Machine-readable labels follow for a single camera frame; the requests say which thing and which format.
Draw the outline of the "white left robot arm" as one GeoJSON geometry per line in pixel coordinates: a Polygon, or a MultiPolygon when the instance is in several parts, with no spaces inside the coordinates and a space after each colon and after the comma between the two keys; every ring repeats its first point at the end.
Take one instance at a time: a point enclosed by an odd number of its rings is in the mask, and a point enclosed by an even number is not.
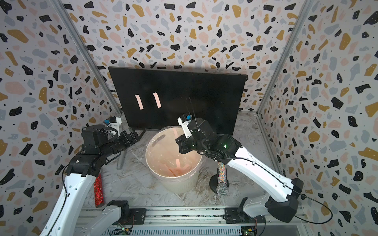
{"type": "Polygon", "coordinates": [[[136,132],[121,132],[114,123],[84,127],[81,136],[81,151],[62,171],[63,189],[42,236],[100,236],[112,224],[130,218],[128,202],[113,200],[86,226],[75,229],[84,200],[102,166],[140,140],[136,132]]]}

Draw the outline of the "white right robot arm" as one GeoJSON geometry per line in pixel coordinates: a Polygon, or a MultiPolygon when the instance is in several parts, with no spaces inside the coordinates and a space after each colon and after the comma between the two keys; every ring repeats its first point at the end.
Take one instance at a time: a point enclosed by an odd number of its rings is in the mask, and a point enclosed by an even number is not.
{"type": "Polygon", "coordinates": [[[199,152],[216,162],[233,168],[262,187],[266,194],[247,199],[242,211],[249,217],[270,215],[289,223],[297,213],[304,183],[280,175],[254,157],[239,141],[229,135],[218,135],[208,121],[182,115],[178,124],[184,134],[176,139],[181,154],[199,152]]]}

